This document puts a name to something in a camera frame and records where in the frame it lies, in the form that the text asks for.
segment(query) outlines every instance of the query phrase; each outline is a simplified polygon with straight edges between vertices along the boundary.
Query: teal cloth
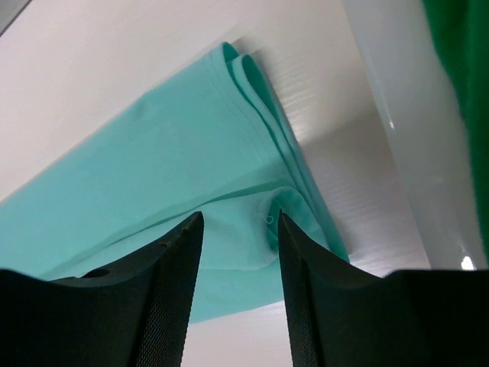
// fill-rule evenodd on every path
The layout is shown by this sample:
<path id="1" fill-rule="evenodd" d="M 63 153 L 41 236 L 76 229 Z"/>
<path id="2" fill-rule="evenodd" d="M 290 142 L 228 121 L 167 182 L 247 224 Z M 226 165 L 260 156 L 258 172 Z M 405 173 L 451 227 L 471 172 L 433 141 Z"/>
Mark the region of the teal cloth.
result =
<path id="1" fill-rule="evenodd" d="M 222 44 L 144 94 L 0 206 L 0 268 L 80 276 L 205 219 L 191 321 L 283 298 L 277 217 L 348 256 L 277 99 Z"/>

